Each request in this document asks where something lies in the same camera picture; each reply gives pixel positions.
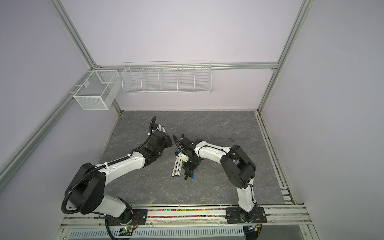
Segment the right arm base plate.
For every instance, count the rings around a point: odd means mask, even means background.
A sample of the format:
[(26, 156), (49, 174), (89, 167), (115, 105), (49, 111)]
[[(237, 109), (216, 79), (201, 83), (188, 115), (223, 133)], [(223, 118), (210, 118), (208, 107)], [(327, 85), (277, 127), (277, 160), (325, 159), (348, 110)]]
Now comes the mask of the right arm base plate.
[(264, 208), (258, 205), (254, 206), (250, 212), (246, 212), (239, 206), (226, 208), (226, 219), (229, 224), (264, 224), (268, 221)]

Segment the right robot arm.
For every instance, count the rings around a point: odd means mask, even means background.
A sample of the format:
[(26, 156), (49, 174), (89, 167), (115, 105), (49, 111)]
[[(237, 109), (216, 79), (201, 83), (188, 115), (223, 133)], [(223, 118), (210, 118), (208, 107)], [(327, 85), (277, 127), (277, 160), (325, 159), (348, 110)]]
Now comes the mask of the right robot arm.
[(237, 188), (238, 206), (228, 208), (226, 219), (229, 223), (266, 223), (264, 208), (254, 197), (256, 165), (238, 145), (221, 147), (197, 139), (194, 142), (173, 136), (177, 147), (175, 155), (185, 171), (185, 180), (191, 179), (202, 160), (211, 160), (222, 166), (230, 182)]

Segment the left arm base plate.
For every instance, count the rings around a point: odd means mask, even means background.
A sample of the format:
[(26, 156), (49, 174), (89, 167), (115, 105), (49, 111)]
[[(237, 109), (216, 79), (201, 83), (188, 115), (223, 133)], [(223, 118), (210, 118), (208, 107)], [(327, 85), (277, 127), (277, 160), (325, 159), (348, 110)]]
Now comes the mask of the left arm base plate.
[(148, 209), (133, 209), (118, 218), (108, 215), (107, 221), (110, 226), (140, 226), (146, 224), (147, 215)]

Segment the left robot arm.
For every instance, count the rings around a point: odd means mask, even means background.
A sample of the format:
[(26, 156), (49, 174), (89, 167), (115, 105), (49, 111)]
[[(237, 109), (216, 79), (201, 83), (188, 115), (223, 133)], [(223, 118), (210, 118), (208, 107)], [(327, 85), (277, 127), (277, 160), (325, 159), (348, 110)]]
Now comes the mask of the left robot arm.
[(100, 214), (127, 224), (134, 217), (132, 206), (120, 198), (105, 193), (105, 187), (115, 179), (142, 169), (160, 158), (172, 140), (162, 125), (153, 117), (147, 139), (129, 154), (111, 162), (83, 164), (65, 191), (61, 211), (65, 215), (80, 213)]

